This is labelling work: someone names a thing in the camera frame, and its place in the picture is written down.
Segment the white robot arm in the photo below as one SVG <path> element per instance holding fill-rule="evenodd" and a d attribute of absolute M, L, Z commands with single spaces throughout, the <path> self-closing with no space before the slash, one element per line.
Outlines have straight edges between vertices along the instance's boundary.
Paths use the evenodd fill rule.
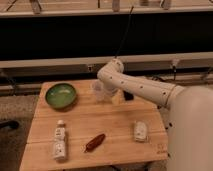
<path fill-rule="evenodd" d="M 167 171 L 213 171 L 213 90 L 179 86 L 123 73 L 112 59 L 97 73 L 107 92 L 122 89 L 169 111 Z"/>

